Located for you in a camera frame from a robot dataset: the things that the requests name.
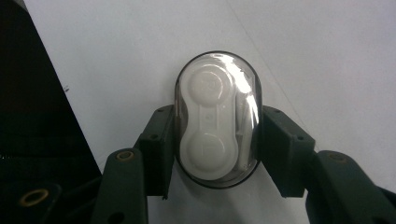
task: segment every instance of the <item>transparent oval container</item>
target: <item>transparent oval container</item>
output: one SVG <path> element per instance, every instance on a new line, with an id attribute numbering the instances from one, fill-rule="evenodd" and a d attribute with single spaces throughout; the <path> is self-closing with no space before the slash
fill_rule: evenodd
<path id="1" fill-rule="evenodd" d="M 225 51 L 193 58 L 177 78 L 175 106 L 177 160 L 192 180 L 224 189 L 254 172 L 262 89 L 248 62 Z"/>

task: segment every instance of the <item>white surface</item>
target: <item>white surface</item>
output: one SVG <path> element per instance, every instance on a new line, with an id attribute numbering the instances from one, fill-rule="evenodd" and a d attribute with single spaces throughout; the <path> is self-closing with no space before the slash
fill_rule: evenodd
<path id="1" fill-rule="evenodd" d="M 302 125 L 318 149 L 354 158 L 396 191 L 396 2 L 26 0 L 98 164 L 131 147 L 154 109 L 173 103 L 199 53 L 239 54 L 263 102 Z M 306 223 L 304 200 L 282 199 L 261 168 L 223 191 L 174 171 L 151 223 Z"/>
<path id="2" fill-rule="evenodd" d="M 191 62 L 179 80 L 189 113 L 180 140 L 180 161 L 187 172 L 204 180 L 230 173 L 239 153 L 235 137 L 236 85 L 224 64 L 211 59 Z"/>

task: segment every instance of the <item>black object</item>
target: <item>black object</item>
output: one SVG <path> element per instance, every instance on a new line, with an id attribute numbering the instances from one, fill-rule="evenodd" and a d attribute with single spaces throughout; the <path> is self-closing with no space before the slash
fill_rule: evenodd
<path id="1" fill-rule="evenodd" d="M 112 153 L 106 162 L 91 224 L 148 223 L 142 153 Z"/>
<path id="2" fill-rule="evenodd" d="M 168 197 L 174 163 L 174 107 L 154 111 L 134 147 L 143 154 L 146 193 L 148 196 Z"/>
<path id="3" fill-rule="evenodd" d="M 282 111 L 262 107 L 262 161 L 282 197 L 303 197 L 303 168 L 314 151 L 315 140 Z"/>
<path id="4" fill-rule="evenodd" d="M 48 182 L 18 181 L 0 188 L 2 223 L 47 223 L 61 195 L 59 185 Z"/>
<path id="5" fill-rule="evenodd" d="M 172 105 L 156 110 L 134 148 L 108 157 L 102 182 L 96 179 L 72 193 L 63 193 L 60 200 L 54 200 L 56 206 L 47 204 L 51 218 L 31 222 L 56 223 L 54 220 L 67 217 L 70 222 L 64 223 L 87 223 L 95 204 L 92 223 L 148 223 L 146 196 L 156 194 L 166 198 L 169 189 L 173 164 L 172 110 Z M 306 210 L 311 223 L 396 223 L 395 194 L 378 188 L 356 162 L 338 152 L 316 153 L 314 139 L 277 109 L 264 106 L 262 115 L 264 133 L 258 160 L 263 162 L 283 197 L 301 197 L 304 189 L 308 190 Z M 145 156 L 154 159 L 145 160 Z M 156 177 L 152 176 L 155 172 L 158 172 Z M 80 196 L 88 191 L 96 192 L 99 182 L 97 201 L 94 193 L 80 199 L 79 205 L 70 210 L 70 204 L 78 202 Z M 67 200 L 63 198 L 69 199 L 69 211 L 64 209 Z M 38 214 L 41 215 L 31 218 L 43 217 L 42 213 Z"/>
<path id="6" fill-rule="evenodd" d="M 29 14 L 0 1 L 0 187 L 48 182 L 67 192 L 98 176 Z"/>

